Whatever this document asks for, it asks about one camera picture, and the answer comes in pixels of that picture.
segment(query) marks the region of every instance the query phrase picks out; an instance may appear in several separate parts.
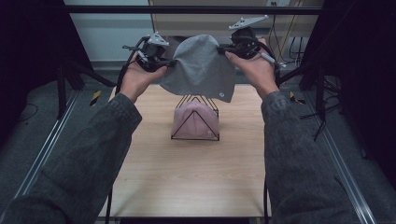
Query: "hand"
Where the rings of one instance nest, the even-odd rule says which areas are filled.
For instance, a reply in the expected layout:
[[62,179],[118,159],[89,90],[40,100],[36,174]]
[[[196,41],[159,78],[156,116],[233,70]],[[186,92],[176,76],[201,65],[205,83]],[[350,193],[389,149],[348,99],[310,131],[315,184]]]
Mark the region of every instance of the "hand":
[[167,67],[161,67],[153,73],[146,72],[137,63],[131,63],[128,66],[126,74],[122,80],[120,93],[127,96],[132,102],[136,102],[139,97],[149,86],[151,82],[162,77],[166,72]]
[[[260,39],[260,42],[266,45],[265,39]],[[262,99],[273,91],[279,91],[279,88],[275,84],[273,66],[260,54],[249,60],[239,58],[231,52],[226,52],[225,55],[231,63],[242,70]]]

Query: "gray floor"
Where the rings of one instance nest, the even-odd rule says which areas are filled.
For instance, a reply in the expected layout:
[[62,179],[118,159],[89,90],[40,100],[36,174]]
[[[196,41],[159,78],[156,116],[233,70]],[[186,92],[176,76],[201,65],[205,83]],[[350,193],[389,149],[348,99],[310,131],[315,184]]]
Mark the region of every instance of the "gray floor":
[[[113,81],[117,79],[117,72],[103,71],[101,74]],[[96,111],[106,104],[111,93],[110,88],[100,85],[88,77],[84,76],[84,79],[86,87],[79,93],[76,106],[58,139],[58,146],[67,142],[72,135],[83,128],[88,119],[93,117]],[[246,80],[244,77],[238,76],[237,82],[244,83]],[[287,85],[282,86],[282,91],[287,95],[290,91],[294,91],[297,99],[304,99],[304,94],[298,91],[297,83],[298,78],[288,82]],[[3,213],[8,202],[17,193],[56,122],[58,112],[56,88],[56,83],[52,82],[33,90],[29,94],[28,103],[32,105],[27,105],[21,114],[21,119],[27,120],[16,125],[11,138],[0,150],[0,214]],[[98,90],[101,90],[102,94],[96,106],[89,106],[93,93]],[[72,91],[68,89],[67,92],[68,95],[71,95]],[[336,103],[336,100],[332,99],[328,105]],[[293,109],[299,115],[312,113],[308,105],[293,103]],[[396,210],[395,189],[391,187],[374,161],[361,157],[361,147],[356,141],[354,133],[350,130],[344,116],[338,114],[337,111],[334,110],[327,115],[326,128],[332,133],[332,138],[360,186],[361,192],[377,222],[396,223],[396,213],[394,212]],[[305,119],[304,122],[312,133],[315,133],[318,128],[315,118]],[[318,144],[322,148],[326,147],[322,134],[318,138]],[[57,145],[52,150],[52,155],[57,153]]]

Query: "wire frame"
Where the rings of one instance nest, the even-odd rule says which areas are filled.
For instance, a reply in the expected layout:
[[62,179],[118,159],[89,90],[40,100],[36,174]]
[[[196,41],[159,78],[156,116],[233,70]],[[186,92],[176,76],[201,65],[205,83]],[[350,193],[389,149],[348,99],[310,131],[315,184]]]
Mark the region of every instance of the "wire frame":
[[[215,111],[216,115],[219,118],[219,109],[216,106],[215,102],[210,99],[207,98],[203,95],[184,95],[181,100],[178,102],[176,108],[181,107],[183,104],[186,104],[187,102],[192,102],[192,101],[197,101],[201,104],[207,105],[210,108],[213,109],[213,111]],[[213,138],[181,138],[181,137],[176,137],[178,131],[183,127],[183,125],[187,122],[187,120],[192,116],[196,114],[203,122],[204,124],[207,126],[207,128],[209,128],[209,130],[215,135],[215,137]],[[175,133],[171,134],[171,139],[178,139],[178,140],[206,140],[206,141],[219,141],[220,140],[220,134],[217,133],[215,134],[215,132],[212,130],[212,128],[207,124],[207,122],[205,121],[205,119],[200,115],[200,113],[196,110],[191,111],[191,113],[183,120],[183,122],[181,123],[181,125],[177,128],[177,130],[175,131]]]

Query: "gray cloth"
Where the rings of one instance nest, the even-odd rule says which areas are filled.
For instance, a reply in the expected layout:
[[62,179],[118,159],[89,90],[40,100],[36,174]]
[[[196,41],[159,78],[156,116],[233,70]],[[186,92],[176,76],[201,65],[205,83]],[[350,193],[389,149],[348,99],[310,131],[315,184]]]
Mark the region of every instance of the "gray cloth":
[[176,95],[203,95],[230,103],[235,86],[235,66],[219,55],[216,39],[197,35],[176,49],[175,67],[166,71],[161,86]]
[[[272,222],[351,223],[356,214],[346,192],[289,100],[271,93],[262,115]],[[141,119],[134,104],[117,94],[63,155],[47,161],[32,190],[11,203],[1,223],[94,223]]]

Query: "wooden surface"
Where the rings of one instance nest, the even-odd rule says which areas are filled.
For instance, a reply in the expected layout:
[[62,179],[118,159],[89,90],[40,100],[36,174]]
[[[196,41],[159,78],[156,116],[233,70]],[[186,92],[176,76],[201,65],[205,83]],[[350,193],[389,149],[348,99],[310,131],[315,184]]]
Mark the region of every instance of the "wooden surface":
[[262,100],[238,85],[231,103],[215,100],[220,141],[171,140],[180,99],[151,85],[137,100],[143,121],[114,184],[111,216],[261,217]]

